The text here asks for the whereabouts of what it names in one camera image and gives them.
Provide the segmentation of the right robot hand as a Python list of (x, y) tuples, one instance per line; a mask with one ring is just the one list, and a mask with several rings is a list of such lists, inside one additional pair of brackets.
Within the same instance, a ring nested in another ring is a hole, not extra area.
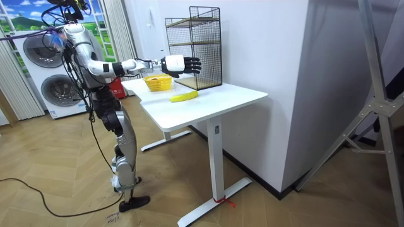
[(161, 59), (163, 73), (179, 78), (180, 74), (199, 74), (201, 62), (197, 57), (184, 57), (183, 55), (168, 55)]

